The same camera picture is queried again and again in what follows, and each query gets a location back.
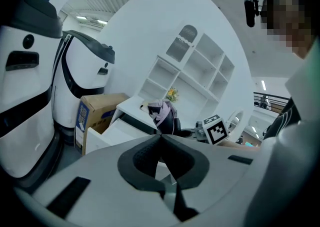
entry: black metal railing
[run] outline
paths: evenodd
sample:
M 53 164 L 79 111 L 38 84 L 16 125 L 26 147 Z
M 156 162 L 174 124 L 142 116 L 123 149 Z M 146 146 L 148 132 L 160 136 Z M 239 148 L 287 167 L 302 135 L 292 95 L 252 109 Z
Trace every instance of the black metal railing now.
M 254 106 L 280 113 L 287 105 L 289 98 L 267 93 L 253 93 Z

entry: white cube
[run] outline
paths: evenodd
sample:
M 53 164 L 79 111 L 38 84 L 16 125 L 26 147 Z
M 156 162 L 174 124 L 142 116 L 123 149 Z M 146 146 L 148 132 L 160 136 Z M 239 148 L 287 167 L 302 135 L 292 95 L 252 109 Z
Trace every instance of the white cube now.
M 203 120 L 202 127 L 206 138 L 212 145 L 217 145 L 229 136 L 224 120 L 218 115 Z

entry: ceiling light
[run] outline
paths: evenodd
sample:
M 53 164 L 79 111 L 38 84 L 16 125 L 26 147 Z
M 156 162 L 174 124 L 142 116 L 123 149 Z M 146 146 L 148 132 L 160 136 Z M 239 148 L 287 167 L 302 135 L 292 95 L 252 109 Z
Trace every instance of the ceiling light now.
M 263 86 L 263 90 L 266 91 L 266 84 L 265 84 L 265 81 L 264 80 L 261 80 L 261 83 L 262 83 L 262 86 Z
M 98 22 L 103 25 L 106 25 L 108 23 L 107 21 L 101 21 L 101 20 L 98 20 Z

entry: white wall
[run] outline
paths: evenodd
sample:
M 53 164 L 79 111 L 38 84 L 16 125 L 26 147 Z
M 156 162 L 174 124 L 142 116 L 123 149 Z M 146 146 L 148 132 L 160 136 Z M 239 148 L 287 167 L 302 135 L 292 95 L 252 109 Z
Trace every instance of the white wall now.
M 261 81 L 264 81 L 266 91 L 263 89 Z M 285 86 L 287 81 L 288 78 L 286 77 L 252 77 L 254 92 L 290 98 L 291 96 Z
M 112 45 L 115 66 L 106 93 L 133 96 L 150 68 L 168 46 L 170 36 L 181 22 L 202 29 L 235 65 L 215 113 L 227 120 L 243 110 L 240 133 L 253 112 L 253 82 L 241 43 L 230 23 L 211 0 L 130 0 L 109 20 L 98 41 Z
M 79 32 L 81 33 L 84 33 L 84 34 L 87 34 L 88 36 L 96 39 L 97 36 L 99 35 L 100 31 L 99 30 L 96 30 L 96 29 L 91 29 L 91 28 L 88 28 L 88 27 L 84 27 L 84 26 L 81 26 L 81 29 L 79 30 Z
M 68 15 L 63 22 L 62 29 L 64 31 L 74 30 L 79 32 L 81 29 L 81 26 L 79 25 L 79 22 L 75 18 L 73 18 L 71 15 Z

